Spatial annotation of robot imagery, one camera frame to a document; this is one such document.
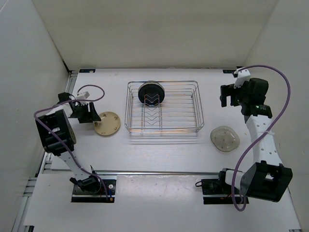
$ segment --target black mounting plate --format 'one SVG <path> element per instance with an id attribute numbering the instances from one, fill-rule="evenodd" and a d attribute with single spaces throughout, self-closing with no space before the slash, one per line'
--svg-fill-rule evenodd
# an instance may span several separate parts
<path id="1" fill-rule="evenodd" d="M 202 179 L 201 187 L 203 191 L 204 204 L 233 204 L 231 186 L 222 182 L 222 179 Z M 239 195 L 238 189 L 235 188 L 235 194 Z M 241 204 L 240 196 L 235 197 L 237 204 Z"/>
<path id="2" fill-rule="evenodd" d="M 82 191 L 78 185 L 74 185 L 72 191 L 71 202 L 83 202 L 83 203 L 114 203 L 115 202 L 115 193 L 116 193 L 116 182 L 115 179 L 103 179 L 107 191 L 109 191 L 109 185 L 113 185 L 111 188 L 112 192 L 112 201 L 110 194 L 108 193 L 108 201 L 106 201 L 105 190 L 102 188 L 102 192 L 98 192 L 96 194 L 90 193 L 88 191 Z"/>

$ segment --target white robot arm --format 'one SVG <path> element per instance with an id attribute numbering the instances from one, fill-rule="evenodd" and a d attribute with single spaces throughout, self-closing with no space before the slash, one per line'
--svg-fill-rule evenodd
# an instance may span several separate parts
<path id="1" fill-rule="evenodd" d="M 272 123 L 270 107 L 264 105 L 268 82 L 251 78 L 244 69 L 234 73 L 235 84 L 221 86 L 222 107 L 226 97 L 231 96 L 231 105 L 241 105 L 241 113 L 254 142 L 264 134 Z M 234 170 L 226 170 L 225 183 L 232 185 Z M 253 147 L 253 166 L 245 173 L 237 172 L 235 188 L 244 196 L 278 202 L 292 179 L 292 170 L 283 166 L 277 153 L 271 131 Z"/>

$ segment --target metal frame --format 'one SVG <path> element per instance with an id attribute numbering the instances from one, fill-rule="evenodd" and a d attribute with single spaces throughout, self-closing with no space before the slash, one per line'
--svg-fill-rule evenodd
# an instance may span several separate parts
<path id="1" fill-rule="evenodd" d="M 188 133 L 203 128 L 204 116 L 196 81 L 158 81 L 165 90 L 165 98 L 155 106 L 145 103 L 149 99 L 141 103 L 138 98 L 139 88 L 146 82 L 128 83 L 125 127 L 129 132 Z"/>

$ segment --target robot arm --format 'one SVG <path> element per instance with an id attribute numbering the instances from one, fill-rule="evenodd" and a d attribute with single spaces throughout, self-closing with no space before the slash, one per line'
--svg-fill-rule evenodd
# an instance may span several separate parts
<path id="1" fill-rule="evenodd" d="M 74 131 L 69 123 L 68 118 L 78 118 L 80 123 L 92 123 L 93 121 L 101 121 L 101 118 L 96 113 L 93 102 L 87 104 L 83 101 L 89 97 L 88 92 L 77 95 L 77 102 L 69 102 L 61 104 L 49 113 L 39 117 L 39 119 L 68 146 L 70 151 L 74 154 L 74 144 L 76 144 L 76 138 Z M 70 100 L 69 93 L 60 93 L 58 95 L 59 103 Z M 70 181 L 77 184 L 81 190 L 87 190 L 90 192 L 96 192 L 100 188 L 100 183 L 97 178 L 85 173 L 85 168 L 82 167 L 74 154 L 74 158 L 71 157 L 66 148 L 51 135 L 38 121 L 36 125 L 39 131 L 40 139 L 44 150 L 48 153 L 53 153 L 62 159 L 71 171 L 74 173 L 75 178 L 71 178 Z"/>
<path id="2" fill-rule="evenodd" d="M 241 105 L 251 141 L 255 141 L 269 127 L 272 120 L 270 107 L 264 105 L 268 82 L 251 78 L 248 70 L 237 75 L 235 84 L 221 86 L 222 107 L 226 97 L 231 96 L 231 105 Z M 234 170 L 225 170 L 225 183 L 232 185 Z M 292 179 L 292 170 L 283 166 L 276 150 L 271 131 L 253 147 L 253 166 L 245 173 L 237 172 L 235 187 L 242 195 L 278 202 Z"/>

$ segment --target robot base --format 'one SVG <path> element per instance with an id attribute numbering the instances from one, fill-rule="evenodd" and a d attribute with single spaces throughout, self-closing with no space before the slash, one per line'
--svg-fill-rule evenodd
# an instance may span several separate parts
<path id="1" fill-rule="evenodd" d="M 83 203 L 114 203 L 115 202 L 115 192 L 116 192 L 116 180 L 103 179 L 107 191 L 110 193 L 106 194 L 105 190 L 102 189 L 97 193 L 90 193 L 88 191 L 82 191 L 78 185 L 74 185 L 71 202 L 83 202 Z"/>

